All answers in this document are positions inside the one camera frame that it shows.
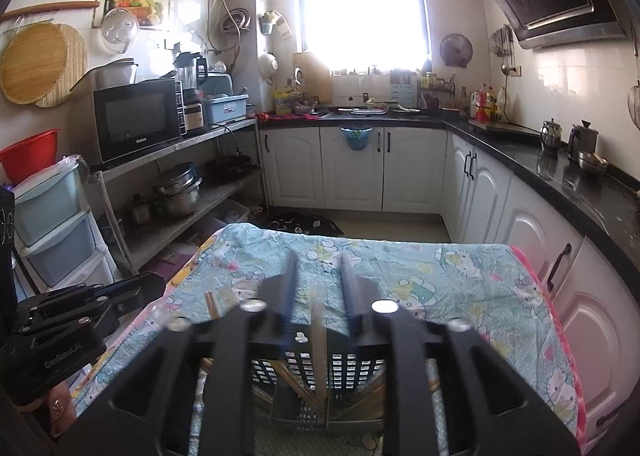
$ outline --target blue basket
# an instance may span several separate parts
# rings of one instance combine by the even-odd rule
[[[347,139],[347,145],[349,149],[354,151],[360,151],[367,146],[369,142],[369,133],[373,131],[371,127],[368,129],[347,129],[342,128],[342,133]]]

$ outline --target basket with holes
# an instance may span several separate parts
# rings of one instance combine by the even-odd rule
[[[346,335],[327,329],[326,411],[305,402],[280,377],[269,360],[252,360],[255,386],[273,397],[269,411],[256,409],[259,425],[279,426],[295,432],[329,432],[330,434],[382,433],[384,391],[383,359],[361,359],[350,352]],[[313,352],[309,325],[294,325],[284,365],[311,393],[316,392]],[[360,399],[367,394],[367,399]]]

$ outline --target fruit poster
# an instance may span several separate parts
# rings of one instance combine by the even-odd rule
[[[166,30],[169,23],[169,3],[171,0],[97,0],[94,10],[93,28],[102,26],[102,20],[114,8],[124,8],[131,12],[142,29]]]

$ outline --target black countertop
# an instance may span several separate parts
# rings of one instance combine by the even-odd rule
[[[583,172],[566,152],[543,153],[536,136],[489,136],[466,121],[443,121],[425,116],[359,116],[336,113],[321,119],[270,120],[262,129],[335,127],[366,123],[376,127],[446,129],[489,153],[511,169],[588,237],[625,281],[640,303],[640,202],[632,188],[610,175]]]

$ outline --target red plastic bowl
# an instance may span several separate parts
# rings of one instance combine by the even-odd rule
[[[41,132],[0,151],[0,163],[14,185],[56,162],[59,130]]]

